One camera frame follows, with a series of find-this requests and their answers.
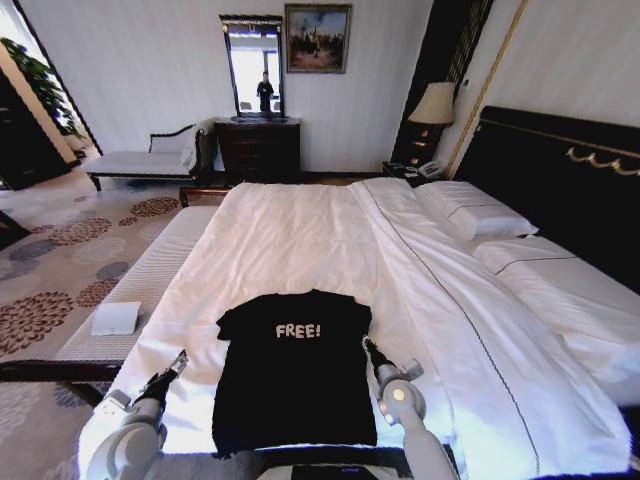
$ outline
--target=patterned carpet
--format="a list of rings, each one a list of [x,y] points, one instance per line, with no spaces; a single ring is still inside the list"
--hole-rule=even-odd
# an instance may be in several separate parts
[[[33,232],[0,251],[0,361],[51,358],[179,211],[179,183],[72,172],[0,209]],[[0,479],[77,478],[91,408],[53,384],[0,384]]]

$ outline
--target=wall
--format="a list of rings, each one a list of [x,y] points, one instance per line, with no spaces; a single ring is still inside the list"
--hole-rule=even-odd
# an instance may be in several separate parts
[[[285,0],[21,0],[105,153],[146,150],[235,107],[219,14],[284,15]],[[379,171],[391,156],[431,0],[353,0],[347,72],[285,74],[302,167]]]
[[[33,90],[27,83],[24,75],[18,69],[18,66],[2,44],[0,44],[0,69],[2,69],[2,72],[9,79],[13,88],[16,89],[18,95],[22,97],[22,101],[31,111],[31,114],[40,125],[40,128],[42,128],[47,137],[49,137],[49,140],[51,140],[51,143],[63,160],[67,163],[74,162],[76,160],[75,154],[69,148],[69,145],[67,145],[67,142],[62,135],[60,135],[60,132],[53,123],[53,120],[51,120],[51,117],[49,117],[49,114],[40,103],[40,100],[38,100],[36,94],[33,93]]]
[[[520,0],[495,0],[436,160],[449,163]],[[482,105],[640,126],[640,2],[531,0]],[[477,118],[455,158],[464,156]]]

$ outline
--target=wooden dresser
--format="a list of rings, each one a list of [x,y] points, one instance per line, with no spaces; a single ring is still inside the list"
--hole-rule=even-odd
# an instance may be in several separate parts
[[[299,119],[219,119],[216,133],[228,183],[299,180]]]

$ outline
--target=bench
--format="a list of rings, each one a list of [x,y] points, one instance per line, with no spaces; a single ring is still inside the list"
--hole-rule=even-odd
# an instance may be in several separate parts
[[[103,395],[88,382],[113,381],[217,208],[198,206],[180,211],[104,299],[142,302],[131,335],[92,336],[92,313],[53,359],[0,363],[0,382],[56,382],[92,406],[100,403]]]
[[[80,167],[96,187],[100,177],[193,180],[197,184],[214,171],[218,152],[214,119],[187,125],[177,132],[153,133],[148,152],[112,152]]]

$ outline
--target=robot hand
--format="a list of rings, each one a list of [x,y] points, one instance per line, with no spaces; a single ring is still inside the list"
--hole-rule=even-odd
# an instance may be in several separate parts
[[[119,416],[119,428],[100,444],[91,458],[89,480],[142,480],[157,458],[166,438],[162,414],[169,385],[188,362],[183,350],[161,374],[147,382],[142,394],[131,399],[120,390],[111,392],[97,407],[96,414]]]
[[[427,412],[424,397],[410,381],[424,373],[413,360],[403,370],[385,357],[375,343],[365,337],[363,346],[371,357],[380,385],[378,404],[390,425],[399,423],[404,428],[404,454],[416,480],[457,480],[447,453],[436,436],[422,423]]]

